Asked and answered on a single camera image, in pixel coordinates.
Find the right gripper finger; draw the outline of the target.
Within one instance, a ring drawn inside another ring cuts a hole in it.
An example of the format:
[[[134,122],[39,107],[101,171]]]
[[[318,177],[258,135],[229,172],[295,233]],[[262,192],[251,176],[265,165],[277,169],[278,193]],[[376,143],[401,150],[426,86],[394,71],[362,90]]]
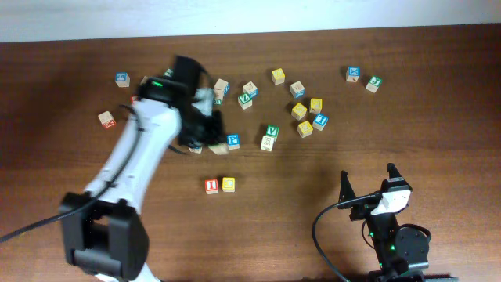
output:
[[[341,185],[340,185],[340,194],[339,194],[339,203],[343,203],[345,201],[353,200],[356,198],[355,192],[351,187],[351,184],[348,179],[348,173],[346,171],[341,171]]]
[[[406,184],[406,180],[400,174],[399,170],[396,168],[394,163],[387,164],[388,178],[387,182],[390,184],[403,183]]]

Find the red I block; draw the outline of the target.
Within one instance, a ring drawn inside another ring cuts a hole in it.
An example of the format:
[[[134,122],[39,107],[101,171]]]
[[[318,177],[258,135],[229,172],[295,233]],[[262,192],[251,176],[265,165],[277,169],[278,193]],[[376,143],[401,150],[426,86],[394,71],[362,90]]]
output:
[[[207,194],[218,193],[218,180],[217,179],[206,179],[204,181],[204,187]]]

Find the yellow C block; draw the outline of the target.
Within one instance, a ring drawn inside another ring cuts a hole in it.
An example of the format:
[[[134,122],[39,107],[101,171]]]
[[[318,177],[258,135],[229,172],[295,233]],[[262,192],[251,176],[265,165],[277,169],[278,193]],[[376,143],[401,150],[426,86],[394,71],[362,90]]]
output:
[[[236,189],[236,180],[232,177],[222,178],[222,190],[224,192],[234,192]]]

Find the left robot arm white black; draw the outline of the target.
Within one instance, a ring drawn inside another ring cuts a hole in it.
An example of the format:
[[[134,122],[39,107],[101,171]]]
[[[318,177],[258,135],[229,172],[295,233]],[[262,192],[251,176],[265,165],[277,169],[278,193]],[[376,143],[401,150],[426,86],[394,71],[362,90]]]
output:
[[[200,85],[206,70],[177,56],[169,76],[143,82],[124,131],[83,193],[67,193],[59,207],[69,264],[102,281],[155,281],[146,264],[150,240],[142,203],[160,160],[173,141],[189,148],[225,141],[214,92]]]

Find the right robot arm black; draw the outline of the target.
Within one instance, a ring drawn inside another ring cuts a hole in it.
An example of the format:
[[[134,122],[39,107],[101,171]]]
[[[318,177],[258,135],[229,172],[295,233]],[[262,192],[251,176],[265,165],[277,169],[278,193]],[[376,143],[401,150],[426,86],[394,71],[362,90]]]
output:
[[[398,224],[396,215],[408,207],[413,188],[394,164],[378,191],[357,197],[346,171],[341,172],[339,208],[350,211],[350,220],[362,220],[369,229],[380,269],[370,281],[424,281],[431,233],[414,224]]]

